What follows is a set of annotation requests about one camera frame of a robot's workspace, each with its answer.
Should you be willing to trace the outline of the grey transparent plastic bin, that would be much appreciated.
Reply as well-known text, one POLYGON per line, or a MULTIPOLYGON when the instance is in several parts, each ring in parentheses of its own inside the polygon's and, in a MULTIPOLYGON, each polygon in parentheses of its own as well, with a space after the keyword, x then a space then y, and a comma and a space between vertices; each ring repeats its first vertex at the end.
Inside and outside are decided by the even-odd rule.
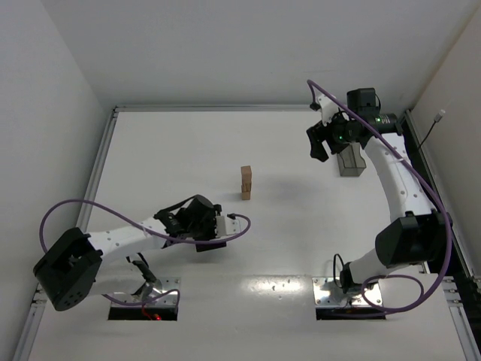
POLYGON ((361 146, 352 143, 337 155, 337 164, 341 177, 360 177, 366 169, 366 162, 361 156, 361 146))

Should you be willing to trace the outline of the dark long wood block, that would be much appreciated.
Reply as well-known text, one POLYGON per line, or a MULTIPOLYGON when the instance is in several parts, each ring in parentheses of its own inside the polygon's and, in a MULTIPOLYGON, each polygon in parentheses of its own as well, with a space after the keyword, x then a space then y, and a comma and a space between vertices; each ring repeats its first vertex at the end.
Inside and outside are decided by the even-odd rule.
POLYGON ((250 193, 251 189, 252 189, 252 184, 245 184, 245 183, 241 184, 241 192, 242 193, 250 193))

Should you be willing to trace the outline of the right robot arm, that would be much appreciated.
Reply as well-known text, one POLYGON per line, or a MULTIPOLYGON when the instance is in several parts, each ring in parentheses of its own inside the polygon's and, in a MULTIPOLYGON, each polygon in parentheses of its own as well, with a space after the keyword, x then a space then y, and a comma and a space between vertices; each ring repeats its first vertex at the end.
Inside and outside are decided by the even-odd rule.
POLYGON ((374 249, 343 265, 343 291, 435 260, 452 222, 412 173, 402 126, 394 114, 382 113, 375 89, 349 91, 345 107, 334 96, 314 95, 310 108, 321 114, 321 120, 307 130, 311 158, 325 162, 351 145, 360 146, 374 165, 389 206, 391 223, 376 236, 374 249))

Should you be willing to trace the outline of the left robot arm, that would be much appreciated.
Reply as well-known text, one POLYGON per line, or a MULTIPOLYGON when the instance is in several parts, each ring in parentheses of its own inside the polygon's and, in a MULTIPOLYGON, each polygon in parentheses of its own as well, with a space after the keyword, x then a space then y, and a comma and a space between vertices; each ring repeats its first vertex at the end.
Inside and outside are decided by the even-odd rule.
POLYGON ((143 253, 178 244, 192 244, 198 252, 225 247, 240 231, 234 214, 222 214, 221 205, 201 195, 191 196, 157 211, 141 222, 97 202, 102 209, 126 222, 124 227, 101 232, 67 229, 52 244, 39 230, 44 255, 33 268, 56 311, 67 311, 95 294, 126 293, 147 303, 159 297, 157 277, 143 253))

